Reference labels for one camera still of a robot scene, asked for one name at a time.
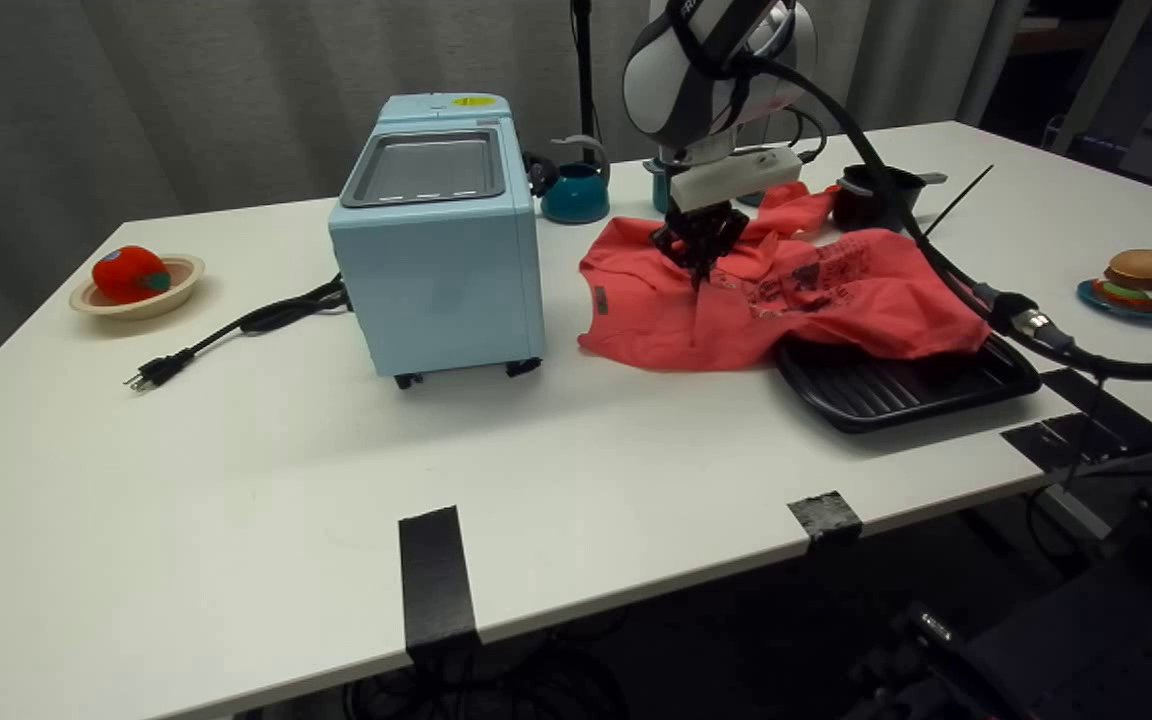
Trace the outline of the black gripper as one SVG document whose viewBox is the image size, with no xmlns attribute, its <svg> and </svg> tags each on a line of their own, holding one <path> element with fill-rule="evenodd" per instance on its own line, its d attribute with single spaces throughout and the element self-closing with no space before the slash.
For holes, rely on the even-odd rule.
<svg viewBox="0 0 1152 720">
<path fill-rule="evenodd" d="M 747 216 L 727 201 L 690 211 L 668 209 L 665 228 L 656 234 L 656 248 L 678 269 L 698 269 L 730 252 L 744 228 Z"/>
</svg>

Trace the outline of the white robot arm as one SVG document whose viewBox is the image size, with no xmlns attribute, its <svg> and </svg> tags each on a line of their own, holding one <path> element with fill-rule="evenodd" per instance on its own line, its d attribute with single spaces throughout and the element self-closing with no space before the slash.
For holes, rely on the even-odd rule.
<svg viewBox="0 0 1152 720">
<path fill-rule="evenodd" d="M 661 0 L 623 59 L 619 100 L 653 146 L 656 248 L 672 263 L 702 277 L 747 228 L 735 201 L 799 175 L 791 150 L 744 150 L 741 128 L 784 115 L 808 59 L 799 0 Z"/>
</svg>

